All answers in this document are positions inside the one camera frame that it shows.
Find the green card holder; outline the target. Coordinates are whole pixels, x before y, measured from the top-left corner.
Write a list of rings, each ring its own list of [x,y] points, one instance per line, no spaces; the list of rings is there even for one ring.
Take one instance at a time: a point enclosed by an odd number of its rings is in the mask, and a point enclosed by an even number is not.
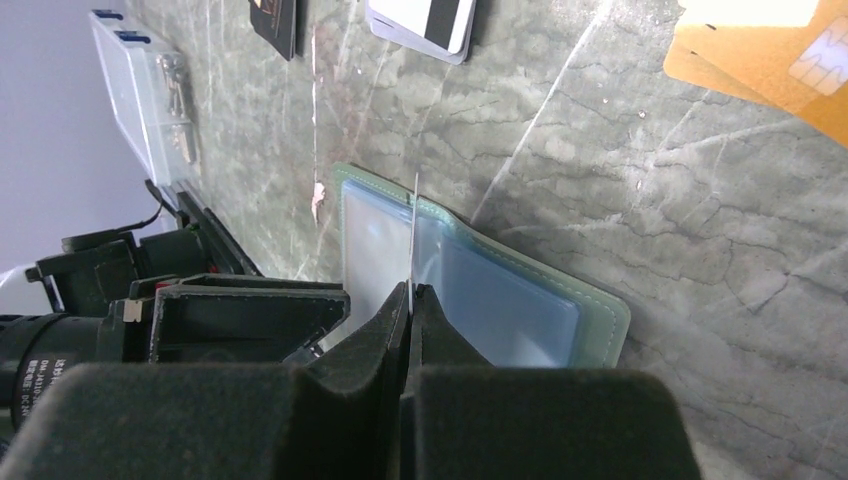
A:
[[[408,278],[413,192],[337,164],[344,337]],[[451,325],[501,367],[612,368],[631,323],[619,297],[542,264],[419,197],[414,282],[434,288]]]

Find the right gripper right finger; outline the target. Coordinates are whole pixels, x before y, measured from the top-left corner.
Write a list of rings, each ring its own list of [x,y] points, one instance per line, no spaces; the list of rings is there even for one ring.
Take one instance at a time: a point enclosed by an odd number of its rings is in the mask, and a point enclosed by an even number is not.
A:
[[[698,479],[680,409],[635,370],[504,368],[414,295],[400,399],[403,479]]]

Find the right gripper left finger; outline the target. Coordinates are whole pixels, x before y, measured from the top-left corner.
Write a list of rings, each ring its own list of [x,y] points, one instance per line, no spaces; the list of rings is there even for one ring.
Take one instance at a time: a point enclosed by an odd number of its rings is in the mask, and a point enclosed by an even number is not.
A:
[[[82,363],[35,403],[5,479],[383,479],[409,347],[408,287],[301,365]]]

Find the black VIP card stack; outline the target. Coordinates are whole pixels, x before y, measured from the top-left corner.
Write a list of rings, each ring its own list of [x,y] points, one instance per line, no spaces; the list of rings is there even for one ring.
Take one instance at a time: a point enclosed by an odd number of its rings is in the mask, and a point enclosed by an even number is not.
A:
[[[249,0],[250,23],[257,35],[286,61],[296,52],[297,2],[295,0]]]

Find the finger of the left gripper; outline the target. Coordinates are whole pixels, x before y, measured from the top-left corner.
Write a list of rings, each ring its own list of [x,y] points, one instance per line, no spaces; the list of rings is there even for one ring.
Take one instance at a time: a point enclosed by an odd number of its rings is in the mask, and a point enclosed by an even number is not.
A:
[[[150,363],[306,363],[349,315],[339,284],[207,274],[156,291]]]

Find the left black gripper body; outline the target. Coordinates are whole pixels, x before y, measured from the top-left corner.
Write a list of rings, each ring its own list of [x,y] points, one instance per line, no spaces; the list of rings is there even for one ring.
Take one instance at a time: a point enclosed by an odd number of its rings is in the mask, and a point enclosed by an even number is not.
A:
[[[147,328],[121,323],[118,309],[143,298],[158,281],[207,273],[211,254],[194,228],[139,241],[130,231],[101,231],[63,240],[63,252],[38,260],[26,279],[45,286],[59,305],[29,320],[27,363],[139,361]]]

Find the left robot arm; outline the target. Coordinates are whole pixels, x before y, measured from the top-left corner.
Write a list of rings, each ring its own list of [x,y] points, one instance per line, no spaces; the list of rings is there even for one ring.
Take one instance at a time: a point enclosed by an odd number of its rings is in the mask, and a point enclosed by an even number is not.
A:
[[[285,363],[348,315],[338,284],[218,270],[194,228],[67,238],[25,272],[60,307],[1,318],[1,406],[19,428],[82,363]]]

